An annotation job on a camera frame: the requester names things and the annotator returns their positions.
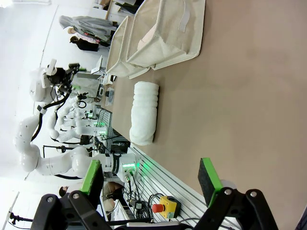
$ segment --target screw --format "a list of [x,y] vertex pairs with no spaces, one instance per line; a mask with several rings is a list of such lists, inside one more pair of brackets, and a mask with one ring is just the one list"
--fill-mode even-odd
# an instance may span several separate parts
[[79,198],[79,194],[75,193],[74,195],[72,195],[72,198],[78,199]]
[[251,192],[251,193],[250,193],[250,196],[251,196],[251,197],[256,197],[256,196],[257,196],[257,193],[256,193],[256,192]]
[[231,190],[230,189],[226,189],[224,192],[226,195],[230,195],[231,194]]

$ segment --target table surface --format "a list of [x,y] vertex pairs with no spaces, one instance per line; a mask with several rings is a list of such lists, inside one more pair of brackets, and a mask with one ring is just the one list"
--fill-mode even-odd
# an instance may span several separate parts
[[114,84],[112,127],[129,139],[133,88],[160,85],[140,147],[201,193],[201,157],[240,192],[260,189],[281,230],[307,203],[307,1],[207,0],[200,55]]

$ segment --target rolled white towel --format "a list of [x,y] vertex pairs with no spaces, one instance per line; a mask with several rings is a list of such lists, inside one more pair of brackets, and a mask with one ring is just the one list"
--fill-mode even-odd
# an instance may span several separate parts
[[140,81],[134,85],[130,140],[137,145],[149,145],[153,142],[158,91],[159,86],[154,83]]

